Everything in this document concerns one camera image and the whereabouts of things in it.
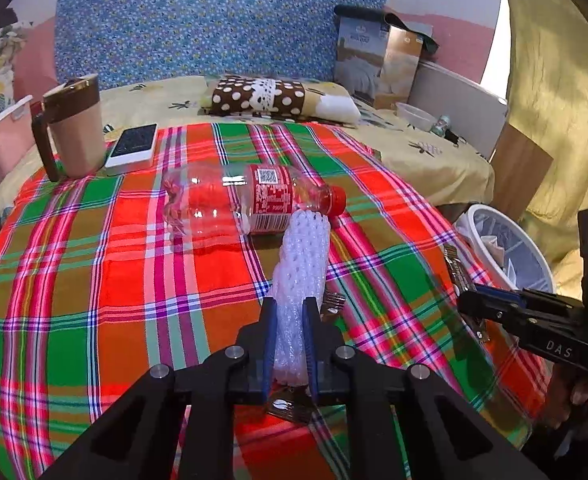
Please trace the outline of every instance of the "blue floral headboard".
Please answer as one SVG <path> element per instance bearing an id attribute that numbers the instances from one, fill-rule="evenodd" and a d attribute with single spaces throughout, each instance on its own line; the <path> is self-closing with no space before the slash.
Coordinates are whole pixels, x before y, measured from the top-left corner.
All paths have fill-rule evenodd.
<path id="1" fill-rule="evenodd" d="M 332 79 L 337 4 L 386 0 L 58 0 L 59 81 L 101 88 L 213 73 Z"/>

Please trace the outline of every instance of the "plaid cloth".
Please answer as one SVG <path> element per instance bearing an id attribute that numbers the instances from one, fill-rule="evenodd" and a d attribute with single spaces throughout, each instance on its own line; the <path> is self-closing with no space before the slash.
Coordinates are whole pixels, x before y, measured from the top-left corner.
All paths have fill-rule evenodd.
<path id="1" fill-rule="evenodd" d="M 328 288 L 347 296 L 349 344 L 395 367 L 423 362 L 516 446 L 546 389 L 542 362 L 490 324 L 480 346 L 453 307 L 440 246 L 486 273 L 452 226 L 372 150 L 318 124 L 196 124 L 159 132 L 150 170 L 24 184 L 0 233 L 0 467 L 38 476 L 153 364 L 183 368 L 258 318 L 279 240 L 193 252 L 165 229 L 163 170 L 195 160 L 269 162 L 343 187 Z M 239 479 L 347 478 L 344 408 L 297 426 L 238 407 Z"/>

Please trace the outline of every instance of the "metal screw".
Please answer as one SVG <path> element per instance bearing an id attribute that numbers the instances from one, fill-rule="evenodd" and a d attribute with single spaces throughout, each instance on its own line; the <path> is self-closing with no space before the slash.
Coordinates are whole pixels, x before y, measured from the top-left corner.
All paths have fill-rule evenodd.
<path id="1" fill-rule="evenodd" d="M 162 363 L 152 366 L 149 369 L 149 374 L 155 379 L 162 379 L 170 373 L 170 367 Z"/>
<path id="2" fill-rule="evenodd" d="M 354 348 L 352 348 L 351 346 L 339 346 L 334 353 L 336 354 L 336 357 L 338 357 L 339 359 L 351 359 L 356 355 L 356 352 L 354 351 Z"/>
<path id="3" fill-rule="evenodd" d="M 225 355 L 230 359 L 240 359 L 245 355 L 245 350 L 243 350 L 242 346 L 232 345 L 225 348 Z"/>
<path id="4" fill-rule="evenodd" d="M 414 365 L 410 368 L 410 373 L 422 381 L 430 376 L 430 369 L 425 365 Z"/>

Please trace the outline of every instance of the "mug handle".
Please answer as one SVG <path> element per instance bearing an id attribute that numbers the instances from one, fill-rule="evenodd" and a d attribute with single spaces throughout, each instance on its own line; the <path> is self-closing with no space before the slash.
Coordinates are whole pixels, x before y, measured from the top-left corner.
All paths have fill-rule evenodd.
<path id="1" fill-rule="evenodd" d="M 52 182 L 58 182 L 60 174 L 54 161 L 52 146 L 50 145 L 50 136 L 48 135 L 48 124 L 45 118 L 45 112 L 40 111 L 32 118 L 32 134 L 36 147 L 39 150 L 40 160 L 43 161 L 45 173 Z"/>

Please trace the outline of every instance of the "product box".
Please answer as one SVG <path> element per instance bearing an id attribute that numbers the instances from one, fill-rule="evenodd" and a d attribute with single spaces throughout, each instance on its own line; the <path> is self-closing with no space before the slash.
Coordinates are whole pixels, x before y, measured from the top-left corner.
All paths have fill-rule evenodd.
<path id="1" fill-rule="evenodd" d="M 407 30 L 390 12 L 336 6 L 338 45 L 334 81 L 375 108 L 407 102 L 421 51 L 438 48 L 429 36 Z"/>

